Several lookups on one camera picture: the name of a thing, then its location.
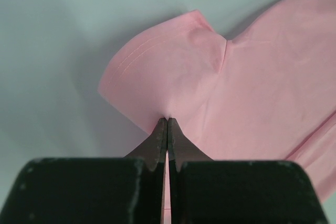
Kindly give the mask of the pink t shirt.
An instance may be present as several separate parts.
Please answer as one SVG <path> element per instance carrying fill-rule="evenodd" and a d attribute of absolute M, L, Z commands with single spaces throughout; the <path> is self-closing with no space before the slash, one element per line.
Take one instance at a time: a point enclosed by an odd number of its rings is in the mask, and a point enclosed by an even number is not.
<path fill-rule="evenodd" d="M 335 192 L 335 0 L 281 0 L 232 40 L 197 10 L 131 39 L 100 95 L 151 133 L 160 118 L 215 161 L 291 161 Z"/>

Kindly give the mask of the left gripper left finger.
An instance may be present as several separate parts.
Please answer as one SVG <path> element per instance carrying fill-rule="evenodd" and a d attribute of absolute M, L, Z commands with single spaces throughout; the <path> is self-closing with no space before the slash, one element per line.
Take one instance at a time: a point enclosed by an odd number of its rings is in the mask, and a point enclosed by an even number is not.
<path fill-rule="evenodd" d="M 167 120 L 125 157 L 36 158 L 18 173 L 1 223 L 162 223 Z"/>

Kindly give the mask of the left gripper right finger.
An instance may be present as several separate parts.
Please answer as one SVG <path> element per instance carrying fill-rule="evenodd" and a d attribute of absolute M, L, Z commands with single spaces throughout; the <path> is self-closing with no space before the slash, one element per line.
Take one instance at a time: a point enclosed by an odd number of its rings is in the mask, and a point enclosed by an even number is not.
<path fill-rule="evenodd" d="M 167 122 L 172 223 L 327 223 L 305 171 L 291 161 L 215 161 Z"/>

